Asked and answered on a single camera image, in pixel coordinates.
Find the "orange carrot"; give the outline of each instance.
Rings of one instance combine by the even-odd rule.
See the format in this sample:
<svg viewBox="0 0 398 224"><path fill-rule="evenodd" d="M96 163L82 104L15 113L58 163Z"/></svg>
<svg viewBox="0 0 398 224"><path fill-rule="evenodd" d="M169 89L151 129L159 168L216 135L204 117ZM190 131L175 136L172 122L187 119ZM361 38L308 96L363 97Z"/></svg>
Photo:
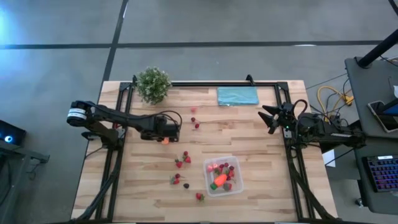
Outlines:
<svg viewBox="0 0 398 224"><path fill-rule="evenodd" d="M210 184L210 188L216 190L217 187L222 186L226 182L227 175L221 174L219 175L212 184Z"/></svg>

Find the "black desk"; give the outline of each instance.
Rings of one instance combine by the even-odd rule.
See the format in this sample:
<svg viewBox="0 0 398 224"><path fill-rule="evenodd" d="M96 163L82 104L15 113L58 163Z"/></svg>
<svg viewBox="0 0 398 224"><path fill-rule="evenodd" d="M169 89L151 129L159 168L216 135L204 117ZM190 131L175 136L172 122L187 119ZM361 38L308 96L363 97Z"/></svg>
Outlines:
<svg viewBox="0 0 398 224"><path fill-rule="evenodd" d="M368 108L368 103L381 100L388 103L395 99L391 85L398 85L398 67L376 60L371 68L360 68L355 59L345 60L348 78L358 110L359 122L367 135L366 146L355 150L355 157L361 177L362 200L370 211L398 215L398 197L391 193L375 193L362 158L398 154L398 131L387 133L379 125Z"/></svg>

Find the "phone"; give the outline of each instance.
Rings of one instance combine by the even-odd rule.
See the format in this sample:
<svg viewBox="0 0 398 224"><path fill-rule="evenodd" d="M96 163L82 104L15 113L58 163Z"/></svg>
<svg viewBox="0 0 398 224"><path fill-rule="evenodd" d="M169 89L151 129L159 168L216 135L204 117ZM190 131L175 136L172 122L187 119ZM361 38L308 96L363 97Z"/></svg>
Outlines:
<svg viewBox="0 0 398 224"><path fill-rule="evenodd" d="M383 101L375 101L372 103L368 103L369 109L371 110L372 114L376 117L380 125L383 127L385 132L390 133L398 130L398 121L395 119L395 117L379 113L379 111L382 111L383 108L385 108L384 106L385 104Z"/></svg>

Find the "wooden table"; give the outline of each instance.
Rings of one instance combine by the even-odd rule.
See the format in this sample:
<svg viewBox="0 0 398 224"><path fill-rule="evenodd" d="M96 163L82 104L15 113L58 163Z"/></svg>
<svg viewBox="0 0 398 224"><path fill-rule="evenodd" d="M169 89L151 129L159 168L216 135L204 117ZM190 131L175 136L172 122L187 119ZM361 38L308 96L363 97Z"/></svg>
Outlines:
<svg viewBox="0 0 398 224"><path fill-rule="evenodd" d="M99 104L115 108L119 84L104 82ZM298 99L308 101L303 81L288 81L288 84L292 102ZM180 142L169 145L143 141L136 130L129 129L114 222L296 221L281 131L278 129L275 134L268 134L266 125L257 114L263 111L261 105L276 105L275 92L270 87L258 87L257 92L260 104L255 106L218 106L215 87L173 87L167 99L156 106L141 102L134 92L130 113L175 110L182 115L183 125ZM198 107L194 115L190 111L192 106ZM302 109L303 105L298 104L295 114ZM201 121L199 129L191 123L192 116ZM99 141L91 142L87 153L100 146ZM178 169L174 159L181 158L183 151L189 151L192 163ZM207 195L203 161L223 156L239 159L244 191L224 197L207 196L204 202L197 202L197 192ZM106 150L103 150L86 159L72 218L82 214L98 193L105 157ZM303 150L303 157L312 192L336 217L321 151L317 147L308 147ZM179 185L170 185L170 176L176 173L186 178ZM189 183L190 188L184 189L183 183ZM305 210L303 194L301 201Z"/></svg>

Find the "potted plant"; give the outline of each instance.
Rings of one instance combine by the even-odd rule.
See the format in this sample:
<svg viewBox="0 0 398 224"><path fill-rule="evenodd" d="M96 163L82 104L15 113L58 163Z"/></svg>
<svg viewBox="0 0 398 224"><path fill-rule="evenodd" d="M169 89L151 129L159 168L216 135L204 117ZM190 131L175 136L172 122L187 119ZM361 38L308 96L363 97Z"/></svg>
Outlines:
<svg viewBox="0 0 398 224"><path fill-rule="evenodd" d="M137 89L146 103L155 105L160 103L172 86L169 75L158 68L147 68L138 74Z"/></svg>

